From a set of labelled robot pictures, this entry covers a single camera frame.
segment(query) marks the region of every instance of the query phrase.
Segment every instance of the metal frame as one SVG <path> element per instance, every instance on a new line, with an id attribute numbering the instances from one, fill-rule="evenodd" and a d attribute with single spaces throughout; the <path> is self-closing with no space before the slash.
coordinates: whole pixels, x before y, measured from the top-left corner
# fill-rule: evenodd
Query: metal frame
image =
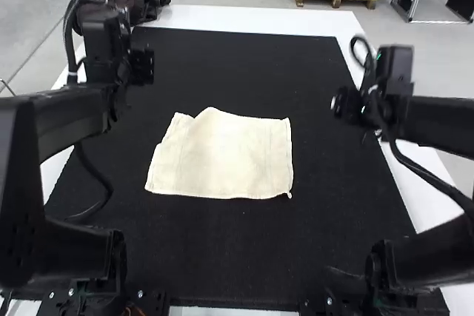
<path id="1" fill-rule="evenodd" d="M 397 0 L 392 0 L 391 1 L 391 5 L 392 7 L 395 9 L 395 11 L 408 23 L 412 23 L 412 24 L 470 24 L 471 21 L 466 21 L 464 19 L 462 19 L 458 14 L 454 13 L 456 16 L 458 16 L 460 19 L 460 21 L 445 21 L 445 20 L 414 20 L 414 16 L 415 16 L 415 11 L 416 11 L 416 8 L 418 7 L 418 3 L 420 2 L 420 0 L 412 0 L 412 5 L 410 7 L 410 9 L 407 11 L 405 11 L 404 9 L 402 9 L 400 7 L 400 5 L 398 5 L 398 2 Z"/>

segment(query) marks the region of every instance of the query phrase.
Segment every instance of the table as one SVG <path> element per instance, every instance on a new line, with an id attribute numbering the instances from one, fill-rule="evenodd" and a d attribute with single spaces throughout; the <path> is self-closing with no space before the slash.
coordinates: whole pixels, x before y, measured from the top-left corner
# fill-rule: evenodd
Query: table
<path id="1" fill-rule="evenodd" d="M 364 31 L 352 12 L 173 5 L 163 9 L 157 21 L 150 22 L 145 26 L 232 33 L 335 36 L 355 85 L 360 86 L 362 82 L 363 72 L 351 58 L 349 43 L 355 34 L 363 34 Z M 76 56 L 81 58 L 84 52 L 84 46 L 81 45 Z M 64 85 L 66 76 L 67 69 L 64 69 L 53 89 Z M 79 78 L 80 80 L 85 79 L 83 68 L 79 71 Z M 453 184 L 452 178 L 434 149 L 419 147 L 407 142 L 399 142 L 398 145 L 405 155 Z M 437 226 L 461 214 L 461 209 L 449 198 L 400 165 L 386 144 L 380 143 L 380 146 L 417 232 Z M 41 165 L 45 201 L 53 191 L 71 152 L 72 148 L 66 149 Z M 474 295 L 474 285 L 445 287 L 442 292 L 451 315 L 474 314 L 474 306 L 470 302 L 471 295 Z M 9 316 L 35 315 L 39 304 L 39 302 L 13 301 Z M 202 316 L 212 315 L 215 312 L 220 314 L 222 310 L 172 307 L 170 313 L 173 316 Z M 259 313 L 259 316 L 267 313 L 271 313 L 272 316 L 281 314 L 281 312 L 249 310 L 226 311 L 227 315 L 238 314 L 238 316 L 256 312 Z"/>

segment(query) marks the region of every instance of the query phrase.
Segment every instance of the cable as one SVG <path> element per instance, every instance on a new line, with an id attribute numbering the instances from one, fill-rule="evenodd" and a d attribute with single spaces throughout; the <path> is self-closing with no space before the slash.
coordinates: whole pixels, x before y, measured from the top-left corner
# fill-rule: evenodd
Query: cable
<path id="1" fill-rule="evenodd" d="M 81 68 L 81 65 L 84 63 L 84 61 L 86 60 L 85 57 L 82 57 L 81 59 L 79 59 L 79 61 L 77 62 L 77 69 L 79 70 L 79 68 Z"/>
<path id="2" fill-rule="evenodd" d="M 76 152 L 79 161 L 81 162 L 82 166 L 89 172 L 90 175 L 92 175 L 97 181 L 99 181 L 100 184 L 105 188 L 105 195 L 104 198 L 101 201 L 98 201 L 94 205 L 92 205 L 90 208 L 84 210 L 83 212 L 80 212 L 79 214 L 71 215 L 67 217 L 65 220 L 69 222 L 76 222 L 76 223 L 81 223 L 94 214 L 96 214 L 98 211 L 100 211 L 110 200 L 113 194 L 113 185 L 110 183 L 110 181 L 105 178 L 105 176 L 97 170 L 97 168 L 94 167 L 92 162 L 89 160 L 89 158 L 86 156 L 84 152 L 84 147 L 82 146 L 82 142 L 78 142 L 77 144 L 74 145 L 74 151 Z"/>
<path id="3" fill-rule="evenodd" d="M 10 308 L 10 302 L 12 300 L 12 294 L 13 290 L 10 290 L 4 298 L 3 303 L 1 303 L 0 316 L 6 316 L 6 314 L 8 313 L 8 309 Z"/>
<path id="4" fill-rule="evenodd" d="M 359 41 L 362 42 L 365 47 L 365 50 L 367 51 L 367 60 L 365 62 L 362 62 L 362 60 L 356 55 L 356 43 Z M 369 71 L 368 75 L 375 76 L 375 61 L 372 56 L 372 49 L 369 45 L 369 42 L 367 42 L 364 37 L 356 35 L 350 40 L 350 53 L 353 55 L 353 58 L 359 66 Z"/>
<path id="5" fill-rule="evenodd" d="M 385 123 L 384 119 L 381 117 L 380 112 L 378 111 L 378 92 L 373 90 L 370 93 L 372 99 L 371 113 L 373 114 L 374 120 L 377 125 L 381 128 L 384 137 L 388 140 L 390 149 L 392 150 L 393 156 L 395 159 L 403 164 L 406 168 L 414 172 L 424 181 L 426 181 L 431 186 L 435 187 L 440 192 L 443 192 L 445 195 L 449 196 L 455 203 L 457 203 L 472 220 L 474 220 L 474 204 L 473 201 L 456 189 L 454 186 L 446 183 L 445 181 L 438 178 L 436 175 L 432 174 L 429 170 L 426 170 L 416 162 L 409 159 L 406 155 L 400 152 L 398 149 L 395 139 L 391 136 L 390 131 Z"/>

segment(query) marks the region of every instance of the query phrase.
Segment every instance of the black foam mat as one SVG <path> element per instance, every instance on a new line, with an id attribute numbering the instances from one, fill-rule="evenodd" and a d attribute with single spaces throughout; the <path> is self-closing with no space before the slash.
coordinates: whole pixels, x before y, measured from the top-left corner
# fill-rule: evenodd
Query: black foam mat
<path id="1" fill-rule="evenodd" d="M 132 88 L 131 110 L 84 143 L 116 189 L 93 224 L 124 232 L 131 282 L 166 289 L 175 303 L 294 309 L 324 283 L 325 265 L 362 273 L 376 241 L 413 233 L 376 139 L 362 145 L 362 132 L 330 112 L 336 90 L 353 85 L 335 38 L 139 27 L 133 40 L 156 50 L 155 84 Z M 290 118 L 293 198 L 145 191 L 173 114 L 206 107 Z M 64 217 L 102 194 L 72 154 L 47 212 Z"/>

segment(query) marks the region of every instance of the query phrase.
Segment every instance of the white towel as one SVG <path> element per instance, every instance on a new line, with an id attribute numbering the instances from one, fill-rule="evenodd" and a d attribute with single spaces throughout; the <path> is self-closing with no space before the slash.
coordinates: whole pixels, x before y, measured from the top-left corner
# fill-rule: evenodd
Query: white towel
<path id="1" fill-rule="evenodd" d="M 177 112 L 155 148 L 145 189 L 202 198 L 291 198 L 290 120 L 248 118 L 208 107 Z"/>

